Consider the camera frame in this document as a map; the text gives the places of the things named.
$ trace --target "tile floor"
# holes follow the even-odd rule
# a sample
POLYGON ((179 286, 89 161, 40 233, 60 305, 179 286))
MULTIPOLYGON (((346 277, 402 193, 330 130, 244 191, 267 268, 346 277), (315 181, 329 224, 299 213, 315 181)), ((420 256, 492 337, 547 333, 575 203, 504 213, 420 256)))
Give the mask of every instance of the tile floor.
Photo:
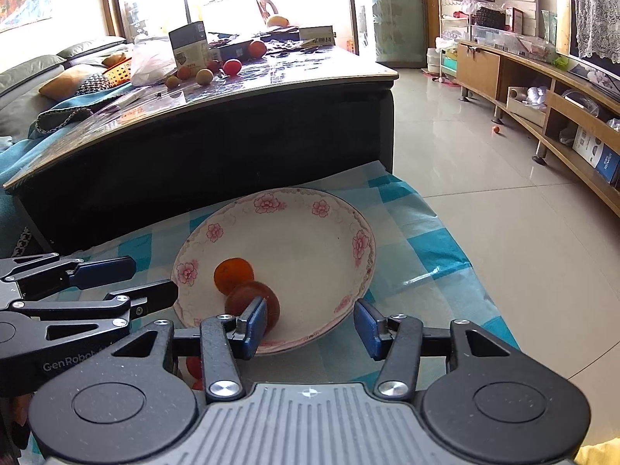
POLYGON ((588 397, 586 444, 620 436, 620 219, 491 104, 401 70, 394 174, 439 215, 522 349, 588 397))

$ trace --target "lace curtain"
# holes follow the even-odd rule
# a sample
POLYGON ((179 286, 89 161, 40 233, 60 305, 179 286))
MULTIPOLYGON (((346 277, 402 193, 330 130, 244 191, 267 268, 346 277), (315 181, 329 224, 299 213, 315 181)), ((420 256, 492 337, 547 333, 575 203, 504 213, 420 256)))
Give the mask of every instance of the lace curtain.
POLYGON ((620 0, 575 0, 579 57, 620 63, 620 0))

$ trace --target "coffee table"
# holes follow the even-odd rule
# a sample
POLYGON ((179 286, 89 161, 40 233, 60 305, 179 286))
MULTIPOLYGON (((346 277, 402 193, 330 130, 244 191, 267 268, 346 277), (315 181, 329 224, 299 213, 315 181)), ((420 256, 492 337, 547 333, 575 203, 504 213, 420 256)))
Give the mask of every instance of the coffee table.
POLYGON ((391 171, 397 78, 330 47, 264 58, 206 87, 152 86, 78 124, 4 187, 44 249, 72 253, 374 160, 391 171))

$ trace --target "drawer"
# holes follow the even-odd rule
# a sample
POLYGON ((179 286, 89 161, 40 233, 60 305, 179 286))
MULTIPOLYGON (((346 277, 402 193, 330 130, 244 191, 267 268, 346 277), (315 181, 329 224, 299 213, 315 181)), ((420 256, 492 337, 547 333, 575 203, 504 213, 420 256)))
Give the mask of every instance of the drawer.
POLYGON ((456 79, 465 87, 492 100, 497 99, 500 56, 474 46, 459 44, 456 79))

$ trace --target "cabinet leg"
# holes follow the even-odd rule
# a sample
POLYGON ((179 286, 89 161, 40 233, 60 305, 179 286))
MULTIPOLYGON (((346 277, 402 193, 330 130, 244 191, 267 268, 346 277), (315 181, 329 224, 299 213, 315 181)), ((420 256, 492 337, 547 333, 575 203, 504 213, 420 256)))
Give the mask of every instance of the cabinet leg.
POLYGON ((493 114, 493 118, 491 119, 491 122, 493 122, 494 124, 503 124, 503 122, 501 122, 501 118, 503 117, 503 110, 500 107, 495 107, 495 113, 493 114))
POLYGON ((467 98, 468 96, 469 96, 469 89, 461 85, 461 97, 459 98, 459 101, 469 102, 469 99, 467 98))
POLYGON ((538 146, 536 147, 536 155, 532 156, 532 160, 536 164, 540 164, 541 166, 546 166, 545 157, 547 157, 547 147, 543 145, 543 142, 539 141, 538 146))

